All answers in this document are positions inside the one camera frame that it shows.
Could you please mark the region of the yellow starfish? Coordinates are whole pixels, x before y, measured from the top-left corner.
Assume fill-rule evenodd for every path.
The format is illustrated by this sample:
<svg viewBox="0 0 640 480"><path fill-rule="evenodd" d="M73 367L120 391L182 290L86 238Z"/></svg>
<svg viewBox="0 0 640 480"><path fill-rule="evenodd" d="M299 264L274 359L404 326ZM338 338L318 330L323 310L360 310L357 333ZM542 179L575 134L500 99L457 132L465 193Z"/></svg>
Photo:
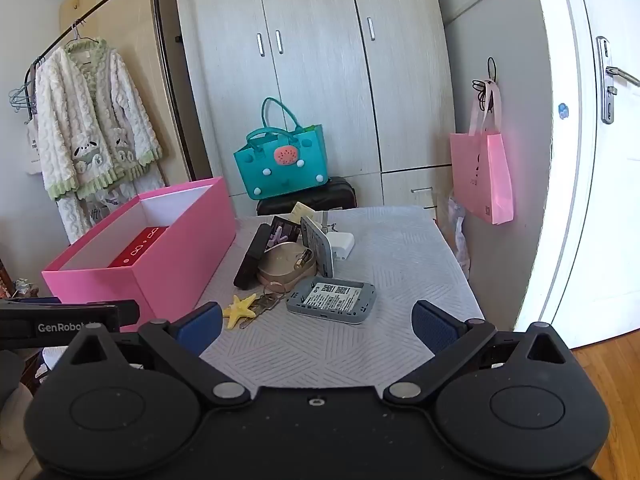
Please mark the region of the yellow starfish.
<svg viewBox="0 0 640 480"><path fill-rule="evenodd" d="M228 330L233 330L235 325L244 318L254 318L256 313L252 310L252 304L256 300L257 295L251 294L244 299L240 299L234 295L232 304L222 310L222 316L227 320Z"/></svg>

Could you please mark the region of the black silicone case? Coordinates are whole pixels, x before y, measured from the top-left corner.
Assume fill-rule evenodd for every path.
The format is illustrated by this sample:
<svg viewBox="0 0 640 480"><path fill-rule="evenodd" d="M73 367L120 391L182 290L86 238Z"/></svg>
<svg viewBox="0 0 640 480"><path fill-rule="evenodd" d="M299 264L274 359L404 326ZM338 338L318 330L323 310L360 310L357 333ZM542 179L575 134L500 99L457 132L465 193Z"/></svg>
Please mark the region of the black silicone case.
<svg viewBox="0 0 640 480"><path fill-rule="evenodd" d="M269 224L262 223L258 226L233 280L233 285L236 288L247 290L257 281L258 266L267 249L270 234L271 226Z"/></svg>

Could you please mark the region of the pink cardboard box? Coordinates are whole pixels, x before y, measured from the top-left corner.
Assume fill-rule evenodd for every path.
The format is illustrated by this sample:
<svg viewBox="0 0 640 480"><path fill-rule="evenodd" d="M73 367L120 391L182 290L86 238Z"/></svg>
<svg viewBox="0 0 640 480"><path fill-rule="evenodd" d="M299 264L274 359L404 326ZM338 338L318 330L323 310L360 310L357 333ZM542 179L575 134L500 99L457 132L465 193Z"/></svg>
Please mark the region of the pink cardboard box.
<svg viewBox="0 0 640 480"><path fill-rule="evenodd" d="M108 265L148 226L164 234L132 266ZM153 318L175 321L192 311L235 239L236 223L222 177L159 188L120 206L42 271L64 304L134 300L136 330Z"/></svg>

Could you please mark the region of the silver keys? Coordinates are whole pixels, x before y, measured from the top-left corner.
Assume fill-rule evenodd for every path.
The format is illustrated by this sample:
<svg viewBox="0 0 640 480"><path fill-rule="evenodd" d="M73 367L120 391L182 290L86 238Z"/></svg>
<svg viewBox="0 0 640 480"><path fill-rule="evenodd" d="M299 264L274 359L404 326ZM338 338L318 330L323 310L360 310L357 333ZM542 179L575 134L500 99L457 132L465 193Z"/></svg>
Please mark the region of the silver keys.
<svg viewBox="0 0 640 480"><path fill-rule="evenodd" d="M284 294L282 292L267 292L257 298L250 306L250 310L255 313L254 318L243 318L240 322L240 329L245 330L250 323L255 322L262 314L272 310L283 297Z"/></svg>

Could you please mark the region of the grey battery case with label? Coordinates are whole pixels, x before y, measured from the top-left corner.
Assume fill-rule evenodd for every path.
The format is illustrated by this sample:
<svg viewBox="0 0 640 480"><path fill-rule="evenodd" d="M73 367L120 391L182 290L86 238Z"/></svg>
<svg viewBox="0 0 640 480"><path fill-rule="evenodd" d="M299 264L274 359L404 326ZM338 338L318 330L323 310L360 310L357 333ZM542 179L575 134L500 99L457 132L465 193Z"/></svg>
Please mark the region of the grey battery case with label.
<svg viewBox="0 0 640 480"><path fill-rule="evenodd" d="M372 311L375 298L372 284L312 276L296 284L288 295L286 308L314 318L361 324Z"/></svg>

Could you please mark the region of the beige glasses case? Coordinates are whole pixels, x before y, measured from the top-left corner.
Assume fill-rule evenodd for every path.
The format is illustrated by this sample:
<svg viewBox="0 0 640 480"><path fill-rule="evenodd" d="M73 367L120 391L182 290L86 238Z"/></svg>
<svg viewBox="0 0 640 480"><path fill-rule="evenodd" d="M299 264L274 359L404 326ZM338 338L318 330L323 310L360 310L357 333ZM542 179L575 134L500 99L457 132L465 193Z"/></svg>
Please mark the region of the beige glasses case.
<svg viewBox="0 0 640 480"><path fill-rule="evenodd" d="M311 249L285 242L265 251L257 277L260 284L273 292L290 292L299 281L316 272L316 255Z"/></svg>

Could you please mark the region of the white charger adapter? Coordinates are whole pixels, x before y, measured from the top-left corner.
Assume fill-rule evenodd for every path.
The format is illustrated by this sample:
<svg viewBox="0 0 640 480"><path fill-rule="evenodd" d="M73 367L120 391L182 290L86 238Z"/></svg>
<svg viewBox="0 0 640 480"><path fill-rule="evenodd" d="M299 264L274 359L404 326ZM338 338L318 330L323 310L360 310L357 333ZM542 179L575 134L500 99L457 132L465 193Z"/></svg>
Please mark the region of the white charger adapter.
<svg viewBox="0 0 640 480"><path fill-rule="evenodd" d="M338 260L346 260L356 243L355 237L349 232L327 232L326 238L330 243L333 257Z"/></svg>

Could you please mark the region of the purple starfish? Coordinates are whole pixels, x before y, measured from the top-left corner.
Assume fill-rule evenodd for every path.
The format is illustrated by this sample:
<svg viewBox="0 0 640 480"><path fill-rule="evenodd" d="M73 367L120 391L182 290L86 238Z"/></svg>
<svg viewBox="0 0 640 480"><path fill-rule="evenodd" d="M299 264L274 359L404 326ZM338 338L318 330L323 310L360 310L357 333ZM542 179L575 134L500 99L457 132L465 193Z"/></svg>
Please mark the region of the purple starfish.
<svg viewBox="0 0 640 480"><path fill-rule="evenodd" d="M276 226L270 232L267 247L273 248L274 246L288 242L289 240L290 240L290 229L284 228L283 226Z"/></svg>

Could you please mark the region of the black booklet card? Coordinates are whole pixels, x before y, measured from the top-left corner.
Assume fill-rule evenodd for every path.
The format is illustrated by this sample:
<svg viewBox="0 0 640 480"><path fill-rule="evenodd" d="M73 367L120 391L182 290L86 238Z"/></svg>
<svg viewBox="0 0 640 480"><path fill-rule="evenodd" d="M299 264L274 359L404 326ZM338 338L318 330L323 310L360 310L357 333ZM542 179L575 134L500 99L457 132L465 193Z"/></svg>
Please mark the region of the black booklet card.
<svg viewBox="0 0 640 480"><path fill-rule="evenodd" d="M300 225L298 223L279 216L274 216L271 221L271 230L267 247L273 248L274 246L285 242L296 243L299 235Z"/></svg>

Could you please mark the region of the white door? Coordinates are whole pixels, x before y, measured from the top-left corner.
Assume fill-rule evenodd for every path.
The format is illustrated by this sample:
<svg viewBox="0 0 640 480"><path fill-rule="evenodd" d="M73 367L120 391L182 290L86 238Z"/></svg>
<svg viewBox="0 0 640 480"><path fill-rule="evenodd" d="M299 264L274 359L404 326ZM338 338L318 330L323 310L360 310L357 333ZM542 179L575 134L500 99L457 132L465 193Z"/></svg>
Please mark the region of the white door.
<svg viewBox="0 0 640 480"><path fill-rule="evenodd" d="M551 174L520 314L572 349L639 327L639 87L615 81L614 122L600 118L597 36L639 79L639 0L542 0L553 89Z"/></svg>

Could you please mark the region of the pink paper bag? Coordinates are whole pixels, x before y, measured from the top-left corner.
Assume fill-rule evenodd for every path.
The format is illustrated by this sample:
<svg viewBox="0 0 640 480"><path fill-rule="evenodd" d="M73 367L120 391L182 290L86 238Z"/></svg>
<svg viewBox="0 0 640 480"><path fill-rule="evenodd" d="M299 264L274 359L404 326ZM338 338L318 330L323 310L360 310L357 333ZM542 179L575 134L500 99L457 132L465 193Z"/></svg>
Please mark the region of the pink paper bag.
<svg viewBox="0 0 640 480"><path fill-rule="evenodd" d="M510 169L501 134L499 87L486 79L485 109L472 107L467 132L450 133L454 197L467 212L498 226L514 218Z"/></svg>

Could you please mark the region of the black suitcase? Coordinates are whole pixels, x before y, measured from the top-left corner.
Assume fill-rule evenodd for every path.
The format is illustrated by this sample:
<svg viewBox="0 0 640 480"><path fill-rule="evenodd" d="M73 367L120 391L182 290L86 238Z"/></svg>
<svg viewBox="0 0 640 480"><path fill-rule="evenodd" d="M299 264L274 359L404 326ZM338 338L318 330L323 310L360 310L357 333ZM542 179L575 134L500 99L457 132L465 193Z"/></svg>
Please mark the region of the black suitcase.
<svg viewBox="0 0 640 480"><path fill-rule="evenodd" d="M289 214L296 203L302 203L315 211L352 209L357 207L355 189L342 177L329 178L324 185L294 193L264 198L256 207L258 216Z"/></svg>

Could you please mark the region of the white fleece robe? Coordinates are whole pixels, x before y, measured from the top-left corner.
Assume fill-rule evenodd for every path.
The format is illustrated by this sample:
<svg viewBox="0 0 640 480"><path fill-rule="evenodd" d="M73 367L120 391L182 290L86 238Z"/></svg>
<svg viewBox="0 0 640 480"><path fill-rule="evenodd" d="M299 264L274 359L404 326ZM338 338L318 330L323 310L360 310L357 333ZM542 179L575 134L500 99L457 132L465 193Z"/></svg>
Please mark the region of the white fleece robe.
<svg viewBox="0 0 640 480"><path fill-rule="evenodd" d="M163 149L122 56L102 39L56 49L36 70L44 188L68 241L165 185Z"/></svg>

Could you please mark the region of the white wardrobe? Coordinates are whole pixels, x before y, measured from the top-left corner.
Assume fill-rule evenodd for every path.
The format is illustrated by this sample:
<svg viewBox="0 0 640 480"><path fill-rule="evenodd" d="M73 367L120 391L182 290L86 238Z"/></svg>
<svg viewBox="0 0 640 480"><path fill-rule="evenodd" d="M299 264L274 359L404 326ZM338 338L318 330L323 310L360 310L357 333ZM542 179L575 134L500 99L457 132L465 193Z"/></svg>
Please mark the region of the white wardrobe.
<svg viewBox="0 0 640 480"><path fill-rule="evenodd" d="M328 169L361 206L445 207L454 128L438 0L177 0L213 173L257 204L234 153L263 120L322 125Z"/></svg>

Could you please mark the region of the black clothes rack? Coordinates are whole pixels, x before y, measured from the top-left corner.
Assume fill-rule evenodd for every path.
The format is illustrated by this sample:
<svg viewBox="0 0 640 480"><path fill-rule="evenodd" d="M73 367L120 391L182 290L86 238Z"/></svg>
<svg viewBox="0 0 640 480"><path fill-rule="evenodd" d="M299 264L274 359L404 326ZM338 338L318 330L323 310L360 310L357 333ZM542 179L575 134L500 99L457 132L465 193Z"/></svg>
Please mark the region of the black clothes rack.
<svg viewBox="0 0 640 480"><path fill-rule="evenodd" d="M196 114L184 56L177 0L65 0L61 32L29 66L25 79L48 54L78 36L104 39L117 49L163 147L160 170L167 184L212 175Z"/></svg>

